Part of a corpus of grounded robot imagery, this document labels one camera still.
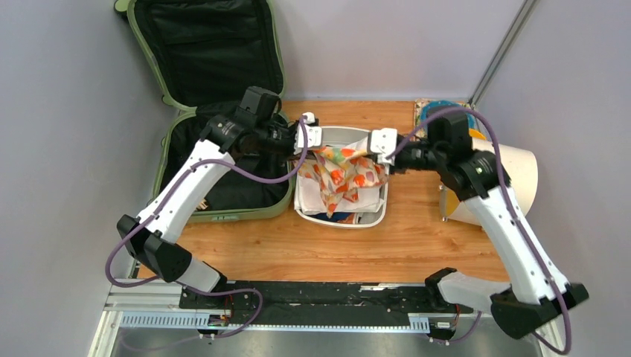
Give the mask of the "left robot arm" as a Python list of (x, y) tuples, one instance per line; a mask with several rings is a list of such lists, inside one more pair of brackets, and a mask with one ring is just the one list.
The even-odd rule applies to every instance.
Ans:
[(299, 161), (305, 160), (307, 126), (313, 116), (302, 115), (294, 124), (288, 124), (278, 117), (281, 107), (276, 93), (250, 86), (230, 115), (207, 118), (188, 158), (163, 191), (136, 216), (123, 215), (119, 219), (121, 241), (113, 251), (125, 248), (156, 278), (188, 287), (208, 308), (221, 307), (228, 296), (221, 284), (225, 275), (193, 257), (177, 241), (192, 213), (226, 173), (234, 172), (262, 184), (278, 184), (298, 172), (293, 169), (278, 178), (264, 178), (236, 165), (238, 157), (252, 153), (273, 153), (283, 158), (299, 153)]

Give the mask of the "orange bunny print cloth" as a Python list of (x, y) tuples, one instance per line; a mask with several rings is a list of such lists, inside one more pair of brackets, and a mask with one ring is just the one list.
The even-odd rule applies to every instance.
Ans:
[(355, 225), (358, 221), (358, 213), (345, 213), (345, 217), (338, 221), (339, 224)]

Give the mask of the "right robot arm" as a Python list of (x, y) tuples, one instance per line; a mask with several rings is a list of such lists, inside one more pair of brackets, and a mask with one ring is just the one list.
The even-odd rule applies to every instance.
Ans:
[(427, 117), (426, 138), (396, 135), (380, 158), (401, 170), (431, 170), (476, 217), (499, 255), (509, 280), (493, 282), (444, 268), (426, 279), (426, 305), (444, 311), (451, 304), (487, 313), (514, 339), (533, 335), (562, 318), (571, 330), (570, 309), (588, 300), (582, 283), (570, 282), (546, 254), (520, 208), (502, 164), (497, 141), (491, 150), (473, 146), (468, 117), (475, 111), (445, 106)]

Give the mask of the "cream cylindrical container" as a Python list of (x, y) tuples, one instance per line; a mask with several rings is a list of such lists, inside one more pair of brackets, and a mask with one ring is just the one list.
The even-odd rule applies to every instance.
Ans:
[[(510, 186), (516, 193), (519, 209), (524, 215), (530, 211), (538, 188), (539, 171), (535, 155), (528, 150), (499, 145), (502, 165), (510, 177)], [(439, 211), (443, 221), (463, 222), (480, 226), (476, 217), (455, 192), (441, 185)]]

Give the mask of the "white plastic tub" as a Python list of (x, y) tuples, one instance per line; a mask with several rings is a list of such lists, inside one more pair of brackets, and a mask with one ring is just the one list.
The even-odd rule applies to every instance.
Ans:
[[(347, 126), (324, 126), (321, 143), (330, 147), (346, 147), (368, 138), (369, 129)], [(298, 176), (295, 184), (294, 209), (303, 219), (314, 224), (334, 228), (363, 229), (378, 225), (384, 218), (388, 201), (389, 184), (376, 188), (361, 189), (360, 202), (363, 207), (344, 200), (329, 218), (324, 210), (320, 189), (311, 178)]]

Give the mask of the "dark blue garment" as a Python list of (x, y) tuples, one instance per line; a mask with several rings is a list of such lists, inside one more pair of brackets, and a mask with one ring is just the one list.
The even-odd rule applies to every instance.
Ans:
[(343, 212), (335, 212), (335, 213), (332, 213), (330, 216), (328, 216), (327, 213), (317, 213), (315, 215), (310, 215), (310, 217), (313, 219), (317, 219), (317, 220), (321, 220), (325, 222), (340, 222), (346, 219), (348, 216), (349, 216), (348, 213), (343, 213)]

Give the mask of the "green hard-shell suitcase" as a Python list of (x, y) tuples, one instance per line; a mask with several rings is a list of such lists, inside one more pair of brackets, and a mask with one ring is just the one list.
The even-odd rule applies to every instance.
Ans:
[[(153, 197), (174, 177), (207, 118), (230, 115), (249, 86), (284, 94), (284, 64), (272, 1), (115, 1), (162, 93), (179, 115), (163, 137)], [(277, 155), (245, 155), (236, 165), (273, 178), (291, 170)], [(208, 192), (208, 209), (189, 222), (268, 219), (289, 206), (295, 179), (262, 184), (229, 172)]]

